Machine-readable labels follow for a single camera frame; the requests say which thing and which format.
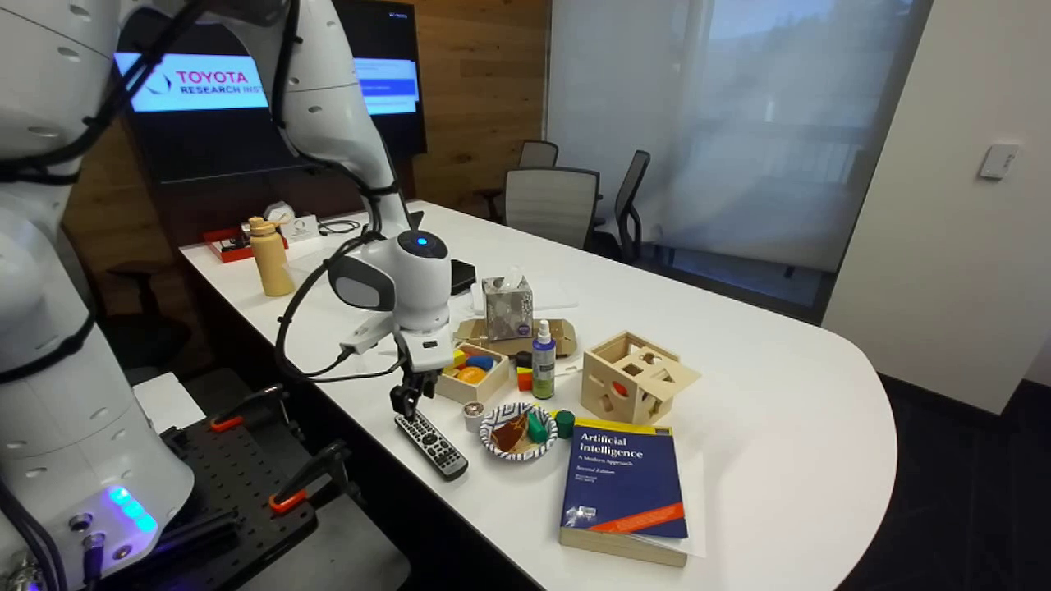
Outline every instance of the white table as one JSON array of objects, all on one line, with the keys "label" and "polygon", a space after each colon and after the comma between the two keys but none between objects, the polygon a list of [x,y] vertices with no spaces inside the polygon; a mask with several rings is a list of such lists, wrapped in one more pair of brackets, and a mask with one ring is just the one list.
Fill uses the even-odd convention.
[{"label": "white table", "polygon": [[[479,274],[525,272],[548,319],[570,319],[582,347],[618,331],[638,331],[677,352],[699,382],[665,419],[677,429],[694,557],[661,569],[555,543],[570,447],[529,466],[492,458],[459,419],[453,399],[422,399],[422,409],[466,454],[469,469],[444,482],[391,419],[388,389],[397,382],[324,383],[355,422],[431,487],[453,511],[482,532],[507,557],[544,586],[835,586],[872,546],[895,488],[896,434],[884,383],[844,338],[703,290],[597,259],[433,202],[425,227]],[[343,241],[296,246],[301,279]],[[219,262],[206,246],[185,259],[273,340],[286,299],[265,299],[254,262]],[[453,299],[453,319],[469,319],[469,295]],[[346,307],[324,281],[296,316],[288,352],[298,366],[336,359],[340,338],[369,312]],[[393,362],[391,338],[350,362],[346,371],[377,371]],[[562,407],[578,407],[578,366],[560,366]]]}]

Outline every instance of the remote control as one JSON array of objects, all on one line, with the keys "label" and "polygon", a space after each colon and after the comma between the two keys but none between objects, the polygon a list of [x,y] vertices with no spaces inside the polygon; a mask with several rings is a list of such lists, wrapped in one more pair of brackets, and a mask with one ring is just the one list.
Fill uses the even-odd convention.
[{"label": "remote control", "polygon": [[444,480],[457,480],[466,469],[466,457],[425,412],[419,419],[397,412],[393,422]]}]

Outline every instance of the book cover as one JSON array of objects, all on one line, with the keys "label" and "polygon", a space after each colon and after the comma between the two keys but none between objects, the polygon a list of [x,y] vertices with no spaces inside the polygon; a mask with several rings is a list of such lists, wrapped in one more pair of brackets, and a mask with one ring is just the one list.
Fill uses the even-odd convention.
[{"label": "book cover", "polygon": [[688,537],[675,434],[661,425],[578,419],[560,543],[684,566]]}]

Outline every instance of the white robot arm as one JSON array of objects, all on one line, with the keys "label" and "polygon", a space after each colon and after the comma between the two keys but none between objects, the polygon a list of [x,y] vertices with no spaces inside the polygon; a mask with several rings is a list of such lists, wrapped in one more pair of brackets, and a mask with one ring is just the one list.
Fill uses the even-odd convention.
[{"label": "white robot arm", "polygon": [[[81,154],[70,145],[92,145],[86,128],[122,23],[142,6],[174,14],[185,0],[0,0],[0,581],[27,546],[50,555],[35,566],[47,586],[110,577],[159,546],[195,488],[54,250]],[[410,371],[437,371],[451,359],[451,262],[437,235],[407,227],[331,0],[200,0],[195,11],[231,23],[258,54],[288,145],[357,178],[386,241],[346,262],[340,295],[391,307]]]}]

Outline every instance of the floor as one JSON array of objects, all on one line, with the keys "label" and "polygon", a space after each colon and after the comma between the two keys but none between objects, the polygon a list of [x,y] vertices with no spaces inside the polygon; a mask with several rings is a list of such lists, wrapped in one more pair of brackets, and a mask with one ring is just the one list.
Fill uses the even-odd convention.
[{"label": "floor", "polygon": [[[821,322],[831,274],[707,253],[648,270]],[[844,591],[1049,591],[1051,387],[1023,383],[1002,418],[884,382],[900,438],[890,511]]]}]

